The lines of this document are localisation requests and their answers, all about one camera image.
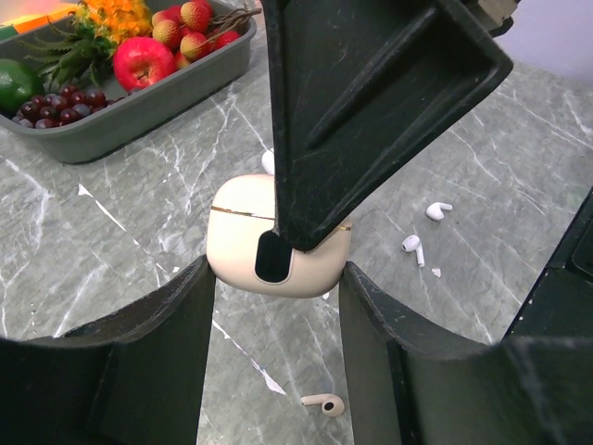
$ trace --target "gold trim line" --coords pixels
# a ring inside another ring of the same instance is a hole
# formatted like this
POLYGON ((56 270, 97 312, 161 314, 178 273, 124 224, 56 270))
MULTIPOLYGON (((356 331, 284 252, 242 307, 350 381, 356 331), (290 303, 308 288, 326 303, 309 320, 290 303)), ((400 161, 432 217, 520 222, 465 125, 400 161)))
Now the gold trim line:
MULTIPOLYGON (((257 215, 256 213, 250 213, 248 211, 231 210, 231 209, 225 209, 223 207, 218 207, 218 206, 210 206, 210 209, 215 210, 215 211, 221 211, 223 213, 230 213, 232 215, 246 216, 247 218, 257 218, 259 220, 266 220, 266 221, 274 221, 275 220, 274 218, 271 218, 269 216, 257 215)), ((350 230, 352 230, 352 227, 346 227, 345 225, 338 225, 334 230, 350 231, 350 230)))

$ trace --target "lychee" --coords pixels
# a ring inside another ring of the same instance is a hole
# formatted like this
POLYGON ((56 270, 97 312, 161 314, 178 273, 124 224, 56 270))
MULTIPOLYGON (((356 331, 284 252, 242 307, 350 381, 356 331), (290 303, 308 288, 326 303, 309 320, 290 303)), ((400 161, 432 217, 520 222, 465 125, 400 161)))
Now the lychee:
POLYGON ((184 36, 179 50, 186 59, 190 62, 195 62, 208 54, 206 40, 206 36, 201 32, 192 32, 184 36))
POLYGON ((152 16, 152 26, 157 26, 160 21, 170 19, 167 11, 155 12, 152 16))
POLYGON ((191 64, 192 62, 187 60, 181 51, 175 54, 175 65, 177 65, 177 70, 182 70, 185 67, 189 67, 191 64))
POLYGON ((206 5, 208 7, 208 9, 210 10, 210 16, 214 16, 214 9, 212 8, 212 5, 209 3, 208 0, 192 0, 193 2, 196 3, 203 3, 204 5, 206 5))
POLYGON ((208 5, 200 2, 188 2, 182 6, 182 20, 192 31, 206 32, 212 13, 208 5))
POLYGON ((216 42, 214 43, 214 51, 234 42, 239 37, 241 37, 241 34, 239 34, 237 31, 223 32, 221 35, 219 35, 219 38, 216 39, 216 42))
POLYGON ((182 27, 182 36, 185 37, 187 34, 191 34, 193 31, 187 28, 186 26, 182 27))
POLYGON ((155 29, 152 30, 152 38, 165 44, 173 51, 179 48, 179 43, 183 37, 179 25, 171 19, 164 19, 157 23, 155 29))
POLYGON ((176 21, 180 25, 183 25, 182 20, 182 7, 179 5, 171 6, 167 9, 167 14, 169 15, 169 19, 176 21))

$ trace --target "beige earbud case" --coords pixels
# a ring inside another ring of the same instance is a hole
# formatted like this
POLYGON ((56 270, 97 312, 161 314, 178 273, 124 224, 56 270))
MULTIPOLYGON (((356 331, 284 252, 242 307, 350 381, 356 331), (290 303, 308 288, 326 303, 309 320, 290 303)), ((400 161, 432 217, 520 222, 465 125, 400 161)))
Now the beige earbud case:
POLYGON ((273 176, 251 174, 225 183, 214 197, 208 221, 206 255, 214 273, 230 286, 277 297, 313 298, 331 290, 346 264, 350 220, 310 252, 291 249, 287 276, 270 282, 256 273, 256 261, 261 258, 262 235, 274 226, 274 215, 273 176))

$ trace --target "lime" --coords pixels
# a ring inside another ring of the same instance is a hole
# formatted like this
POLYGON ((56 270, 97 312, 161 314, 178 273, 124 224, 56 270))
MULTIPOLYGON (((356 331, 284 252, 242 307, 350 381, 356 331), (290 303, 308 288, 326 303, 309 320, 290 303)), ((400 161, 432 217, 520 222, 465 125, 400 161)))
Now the lime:
POLYGON ((26 65, 0 58, 0 111, 13 117, 34 95, 44 94, 44 83, 26 65))

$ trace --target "white earbud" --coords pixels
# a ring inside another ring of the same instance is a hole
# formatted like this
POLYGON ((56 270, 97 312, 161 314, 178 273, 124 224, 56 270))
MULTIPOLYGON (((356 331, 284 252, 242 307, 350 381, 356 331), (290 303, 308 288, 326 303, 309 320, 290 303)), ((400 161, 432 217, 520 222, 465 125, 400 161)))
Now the white earbud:
POLYGON ((429 217, 431 220, 434 221, 441 221, 445 218, 445 214, 443 210, 451 211, 453 210, 453 206, 450 204, 445 204, 443 202, 435 202, 426 208, 426 216, 429 217))
POLYGON ((261 157, 261 165, 267 174, 271 174, 272 176, 274 175, 274 154, 272 151, 266 150, 266 152, 261 157))
POLYGON ((328 417, 342 415, 345 410, 344 402, 335 394, 318 394, 303 397, 300 402, 305 406, 321 405, 322 412, 328 417))
POLYGON ((410 235, 404 239, 404 242, 401 243, 401 249, 407 253, 416 252, 418 267, 424 267, 423 243, 417 235, 410 235))

